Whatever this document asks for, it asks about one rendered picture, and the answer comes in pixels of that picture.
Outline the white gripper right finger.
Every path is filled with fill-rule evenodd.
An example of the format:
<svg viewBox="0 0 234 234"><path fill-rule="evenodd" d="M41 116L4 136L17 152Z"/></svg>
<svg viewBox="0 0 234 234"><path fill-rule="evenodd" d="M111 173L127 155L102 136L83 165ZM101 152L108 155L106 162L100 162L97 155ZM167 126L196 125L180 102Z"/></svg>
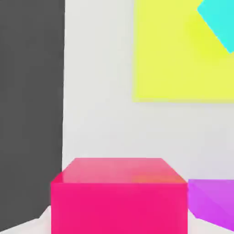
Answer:
<svg viewBox="0 0 234 234"><path fill-rule="evenodd" d="M234 232L207 221L197 219L188 210L188 234L234 234Z"/></svg>

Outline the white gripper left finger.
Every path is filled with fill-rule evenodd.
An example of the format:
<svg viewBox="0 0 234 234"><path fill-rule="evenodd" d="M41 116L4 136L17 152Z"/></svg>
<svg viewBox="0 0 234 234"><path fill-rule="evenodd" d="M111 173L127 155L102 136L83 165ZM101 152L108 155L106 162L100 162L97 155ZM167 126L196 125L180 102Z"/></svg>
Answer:
<svg viewBox="0 0 234 234"><path fill-rule="evenodd" d="M39 218L1 231L0 234L51 234L51 206Z"/></svg>

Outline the small pink cube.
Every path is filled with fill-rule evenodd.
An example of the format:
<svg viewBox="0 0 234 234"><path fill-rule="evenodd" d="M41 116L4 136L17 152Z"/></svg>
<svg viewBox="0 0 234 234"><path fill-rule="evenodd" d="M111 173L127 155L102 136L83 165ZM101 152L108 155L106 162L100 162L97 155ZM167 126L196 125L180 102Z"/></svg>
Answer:
<svg viewBox="0 0 234 234"><path fill-rule="evenodd" d="M76 158L51 182L51 234L188 234L187 182L161 158Z"/></svg>

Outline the small purple cube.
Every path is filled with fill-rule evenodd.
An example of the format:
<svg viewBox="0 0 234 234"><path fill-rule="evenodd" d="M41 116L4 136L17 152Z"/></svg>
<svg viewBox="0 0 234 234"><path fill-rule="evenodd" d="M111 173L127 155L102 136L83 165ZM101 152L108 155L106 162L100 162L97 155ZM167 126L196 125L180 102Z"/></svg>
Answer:
<svg viewBox="0 0 234 234"><path fill-rule="evenodd" d="M196 218L234 232L234 180L189 179L188 209Z"/></svg>

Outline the small cyan cube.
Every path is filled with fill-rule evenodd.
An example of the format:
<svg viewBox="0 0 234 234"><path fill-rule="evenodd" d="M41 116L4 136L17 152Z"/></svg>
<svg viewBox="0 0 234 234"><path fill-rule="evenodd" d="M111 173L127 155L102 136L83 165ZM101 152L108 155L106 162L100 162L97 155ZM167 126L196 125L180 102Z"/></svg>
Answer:
<svg viewBox="0 0 234 234"><path fill-rule="evenodd" d="M202 0L197 11L227 51L234 52L234 0Z"/></svg>

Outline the large yellow box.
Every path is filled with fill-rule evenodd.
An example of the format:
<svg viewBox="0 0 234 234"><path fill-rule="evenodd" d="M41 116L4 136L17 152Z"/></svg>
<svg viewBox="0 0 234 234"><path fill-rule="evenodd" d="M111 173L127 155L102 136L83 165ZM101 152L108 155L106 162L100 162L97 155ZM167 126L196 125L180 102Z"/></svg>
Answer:
<svg viewBox="0 0 234 234"><path fill-rule="evenodd" d="M198 13L201 2L134 0L134 101L234 103L234 52Z"/></svg>

